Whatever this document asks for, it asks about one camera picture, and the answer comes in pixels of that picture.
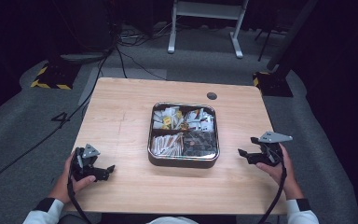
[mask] light wood tabletop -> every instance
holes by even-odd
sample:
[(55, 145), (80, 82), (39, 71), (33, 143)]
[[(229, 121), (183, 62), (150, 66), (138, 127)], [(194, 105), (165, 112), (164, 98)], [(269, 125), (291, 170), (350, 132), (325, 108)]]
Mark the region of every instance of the light wood tabletop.
[[(207, 98), (214, 92), (217, 99)], [(209, 169), (162, 167), (148, 159), (153, 106), (209, 105), (216, 113), (220, 156)], [(83, 189), (84, 211), (152, 214), (264, 214), (278, 185), (238, 153), (261, 152), (250, 137), (273, 131), (256, 87), (102, 77), (75, 147), (101, 152), (97, 168), (115, 165), (107, 181)], [(75, 210), (70, 204), (68, 210)], [(284, 194), (272, 214), (285, 214)]]

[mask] person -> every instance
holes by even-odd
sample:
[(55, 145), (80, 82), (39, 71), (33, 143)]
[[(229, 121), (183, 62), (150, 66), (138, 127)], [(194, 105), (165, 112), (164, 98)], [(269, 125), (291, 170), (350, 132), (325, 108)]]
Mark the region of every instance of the person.
[[(310, 209), (308, 199), (305, 198), (300, 186), (296, 182), (295, 172), (292, 161), (287, 153), (286, 148), (281, 145), (283, 161), (286, 167), (287, 177), (283, 185), (283, 192), (286, 195), (287, 204), (287, 220), (288, 224), (315, 224), (319, 223), (318, 218)], [(68, 196), (67, 182), (71, 159), (74, 153), (66, 160), (63, 172), (50, 192), (47, 198), (43, 199), (37, 207), (31, 211), (23, 224), (33, 223), (58, 223), (60, 220), (61, 210), (66, 203), (71, 200)], [(257, 163), (255, 165), (258, 169), (269, 174), (272, 179), (279, 185), (282, 175), (282, 165), (278, 164), (275, 167), (266, 165), (265, 163)], [(86, 176), (79, 181), (73, 181), (74, 192), (77, 193), (83, 188), (94, 182), (95, 176)], [(186, 217), (159, 217), (150, 222), (151, 224), (197, 224), (197, 222)]]

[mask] gray carpet floor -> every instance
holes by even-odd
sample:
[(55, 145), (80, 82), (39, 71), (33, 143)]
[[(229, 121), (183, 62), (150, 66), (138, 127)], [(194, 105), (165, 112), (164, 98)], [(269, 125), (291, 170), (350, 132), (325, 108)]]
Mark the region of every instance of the gray carpet floor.
[[(266, 65), (278, 47), (268, 45), (258, 62), (265, 36), (254, 41), (256, 32), (241, 31), (239, 42), (244, 57), (239, 60), (228, 39), (228, 32), (232, 30), (183, 30), (177, 35), (174, 54), (167, 53), (167, 35), (141, 46), (120, 49), (144, 68), (163, 74), (167, 80), (253, 85), (252, 73), (267, 71)], [(269, 43), (279, 44), (281, 40), (280, 36), (272, 36)], [(123, 60), (127, 71), (142, 70), (131, 58), (123, 56)], [(53, 117), (61, 112), (71, 114), (77, 109), (98, 66), (97, 63), (84, 64), (70, 91), (31, 88), (44, 63), (25, 72), (20, 80), (22, 91), (0, 107), (0, 170), (55, 130), (60, 123), (51, 121)], [(103, 73), (118, 69), (121, 62), (117, 52), (113, 52), (103, 65)], [(294, 141), (285, 145), (296, 167), (297, 180), (320, 223), (356, 224), (358, 211), (351, 182), (312, 115), (301, 80), (291, 72), (287, 81), (294, 97), (264, 96), (263, 99), (274, 131), (294, 137)], [(87, 108), (81, 108), (47, 141), (0, 174), (0, 223), (22, 223), (39, 200), (48, 195), (74, 146), (86, 111)], [(100, 218), (99, 214), (88, 215), (94, 223)], [(239, 224), (257, 223), (260, 218), (237, 216)], [(275, 216), (268, 219), (273, 223), (275, 220)]]

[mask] white metal stand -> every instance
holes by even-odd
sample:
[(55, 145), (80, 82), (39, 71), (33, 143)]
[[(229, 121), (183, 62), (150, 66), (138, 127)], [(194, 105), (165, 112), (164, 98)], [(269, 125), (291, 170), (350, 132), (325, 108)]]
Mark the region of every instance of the white metal stand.
[(248, 0), (243, 0), (242, 6), (225, 6), (217, 4), (181, 2), (174, 0), (172, 9), (172, 30), (170, 35), (170, 43), (168, 45), (168, 52), (175, 52), (176, 16), (193, 16), (237, 21), (235, 32), (230, 32), (229, 37), (231, 39), (231, 43), (234, 47), (237, 58), (242, 58), (243, 55), (237, 37), (238, 33), (240, 32), (247, 5)]

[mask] square container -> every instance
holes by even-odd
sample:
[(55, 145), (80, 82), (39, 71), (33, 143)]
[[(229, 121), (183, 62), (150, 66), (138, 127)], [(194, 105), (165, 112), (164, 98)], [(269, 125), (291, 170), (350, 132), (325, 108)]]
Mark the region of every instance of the square container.
[(220, 155), (213, 108), (208, 105), (155, 104), (147, 150), (150, 162), (157, 166), (213, 167)]

